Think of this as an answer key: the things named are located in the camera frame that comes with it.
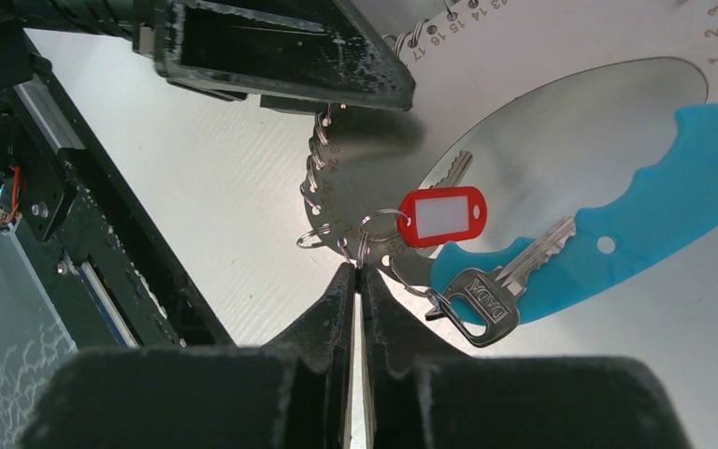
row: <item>keychain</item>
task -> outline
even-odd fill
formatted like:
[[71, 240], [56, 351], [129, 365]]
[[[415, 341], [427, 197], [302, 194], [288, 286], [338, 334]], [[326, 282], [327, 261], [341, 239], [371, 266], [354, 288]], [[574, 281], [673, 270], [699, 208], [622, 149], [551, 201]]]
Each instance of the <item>keychain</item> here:
[[370, 242], [399, 236], [410, 248], [428, 248], [476, 238], [485, 227], [488, 209], [481, 191], [475, 187], [415, 190], [403, 198], [400, 208], [367, 215], [359, 230], [366, 232], [367, 223], [384, 214], [398, 216], [396, 230], [386, 237], [370, 237]]

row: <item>screw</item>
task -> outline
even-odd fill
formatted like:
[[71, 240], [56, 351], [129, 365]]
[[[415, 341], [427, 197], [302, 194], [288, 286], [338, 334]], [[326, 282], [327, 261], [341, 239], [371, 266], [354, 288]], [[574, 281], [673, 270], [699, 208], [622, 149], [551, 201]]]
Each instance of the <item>screw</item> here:
[[32, 215], [35, 217], [48, 218], [48, 206], [46, 206], [45, 203], [33, 204]]

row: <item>metal ring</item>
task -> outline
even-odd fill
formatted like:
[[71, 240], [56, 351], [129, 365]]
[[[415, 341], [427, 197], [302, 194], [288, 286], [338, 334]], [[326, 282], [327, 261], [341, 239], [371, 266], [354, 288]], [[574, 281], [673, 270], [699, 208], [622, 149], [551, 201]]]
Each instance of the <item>metal ring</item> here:
[[328, 125], [323, 123], [324, 120], [328, 120], [329, 124], [331, 124], [332, 118], [330, 111], [326, 112], [325, 117], [322, 111], [315, 114], [315, 136], [317, 136], [321, 144], [325, 146], [329, 144], [329, 137], [326, 135], [326, 126]]
[[403, 48], [406, 47], [406, 39], [408, 39], [411, 34], [411, 31], [407, 31], [406, 33], [402, 33], [400, 36], [397, 37], [397, 40], [395, 41], [395, 46], [392, 48], [392, 51], [395, 53], [395, 56], [400, 57], [400, 53], [402, 53]]
[[318, 152], [318, 139], [315, 136], [309, 138], [309, 153], [312, 154], [312, 158], [315, 160], [316, 169], [321, 170], [326, 167], [326, 163]]
[[367, 256], [369, 248], [369, 235], [365, 231], [359, 233], [359, 248], [356, 251], [356, 267], [362, 268], [365, 265], [365, 257]]
[[400, 57], [400, 53], [403, 52], [403, 48], [406, 47], [407, 40], [410, 48], [413, 49], [417, 46], [417, 44], [420, 42], [420, 36], [423, 35], [423, 29], [425, 27], [425, 24], [428, 22], [431, 21], [429, 21], [428, 19], [422, 19], [417, 22], [416, 26], [414, 26], [414, 31], [407, 31], [406, 33], [401, 33], [398, 36], [384, 35], [382, 38], [393, 40], [392, 52], [395, 54], [395, 56]]
[[425, 24], [430, 22], [428, 19], [422, 19], [421, 21], [417, 22], [417, 25], [414, 27], [414, 36], [409, 41], [409, 47], [414, 48], [417, 46], [417, 44], [420, 42], [420, 36], [423, 35], [423, 29], [425, 28]]
[[[381, 209], [381, 210], [376, 210], [375, 212], [373, 212], [373, 213], [367, 215], [367, 217], [363, 218], [363, 219], [362, 219], [362, 224], [359, 226], [359, 230], [362, 231], [362, 232], [365, 232], [365, 225], [367, 224], [367, 222], [369, 222], [370, 220], [372, 220], [372, 219], [378, 217], [379, 215], [385, 215], [385, 214], [388, 214], [388, 213], [391, 213], [391, 214], [394, 214], [394, 215], [400, 215], [401, 217], [406, 217], [406, 224], [407, 224], [407, 225], [411, 225], [411, 217], [409, 217], [408, 215], [406, 215], [406, 213], [401, 212], [400, 210], [397, 210], [397, 209]], [[392, 235], [390, 235], [390, 236], [383, 237], [383, 238], [371, 238], [371, 237], [368, 237], [367, 239], [368, 239], [369, 241], [372, 241], [373, 243], [382, 243], [382, 242], [384, 242], [384, 241], [389, 241], [389, 240], [391, 240], [391, 239], [394, 239], [395, 237], [397, 237], [397, 236], [399, 236], [399, 235], [400, 235], [400, 233], [397, 232], [397, 226], [396, 226], [396, 227], [395, 227], [395, 233], [392, 234]]]
[[309, 206], [314, 210], [321, 210], [321, 206], [315, 204], [315, 201], [312, 201], [311, 199], [309, 199], [309, 196], [307, 196], [307, 189], [304, 187], [304, 184], [306, 184], [306, 182], [302, 182], [301, 185], [298, 187], [298, 190], [301, 191], [301, 195], [304, 197], [304, 201], [307, 201], [307, 204], [309, 204]]
[[447, 20], [452, 22], [458, 18], [458, 14], [452, 12], [450, 5], [447, 4], [448, 0], [444, 0], [444, 7], [447, 8]]
[[406, 281], [403, 281], [403, 277], [400, 276], [400, 271], [397, 270], [397, 267], [395, 266], [395, 259], [392, 256], [389, 257], [389, 268], [392, 273], [397, 277], [397, 281], [403, 284], [403, 289], [411, 293], [412, 295], [428, 299], [429, 301], [431, 301], [431, 304], [439, 310], [441, 310], [441, 304], [447, 302], [447, 298], [445, 298], [441, 293], [437, 292], [431, 287], [428, 287], [421, 292], [420, 290], [417, 290], [416, 288], [409, 285]]
[[313, 237], [319, 237], [323, 234], [328, 234], [329, 232], [331, 232], [331, 230], [332, 226], [327, 223], [317, 229], [312, 229], [308, 232], [305, 232], [301, 237], [298, 238], [298, 240], [295, 241], [295, 246], [301, 248], [302, 250], [314, 250], [315, 248], [321, 248], [325, 245], [325, 243], [323, 243], [322, 241], [318, 243], [312, 243], [309, 246], [304, 245], [304, 242], [309, 239], [312, 239]]
[[337, 240], [337, 247], [342, 252], [342, 256], [345, 257], [345, 261], [350, 264], [351, 252], [348, 251], [348, 239], [340, 237], [339, 240]]
[[317, 192], [319, 187], [318, 180], [315, 179], [315, 158], [312, 155], [307, 156], [307, 180], [312, 191]]

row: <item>key head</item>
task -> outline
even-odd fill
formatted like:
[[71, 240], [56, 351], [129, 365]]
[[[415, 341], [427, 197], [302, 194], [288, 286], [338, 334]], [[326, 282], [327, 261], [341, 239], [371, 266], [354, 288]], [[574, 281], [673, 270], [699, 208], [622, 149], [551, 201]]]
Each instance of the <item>key head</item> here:
[[[495, 281], [501, 271], [502, 267], [491, 273], [466, 269], [450, 282], [443, 295], [447, 299], [442, 305], [444, 313], [464, 337], [478, 348], [502, 340], [519, 325], [516, 296]], [[472, 334], [455, 312], [452, 302], [458, 299], [463, 299], [481, 317], [481, 325], [485, 329], [480, 335]]]

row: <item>black mechanical arm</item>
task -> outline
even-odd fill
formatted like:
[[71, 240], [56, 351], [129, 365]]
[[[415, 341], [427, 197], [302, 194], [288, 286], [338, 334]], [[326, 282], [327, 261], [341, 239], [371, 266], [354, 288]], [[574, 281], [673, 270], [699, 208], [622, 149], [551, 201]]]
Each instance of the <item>black mechanical arm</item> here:
[[170, 84], [224, 100], [411, 106], [411, 75], [350, 0], [0, 0], [0, 92], [33, 76], [22, 28], [123, 37]]

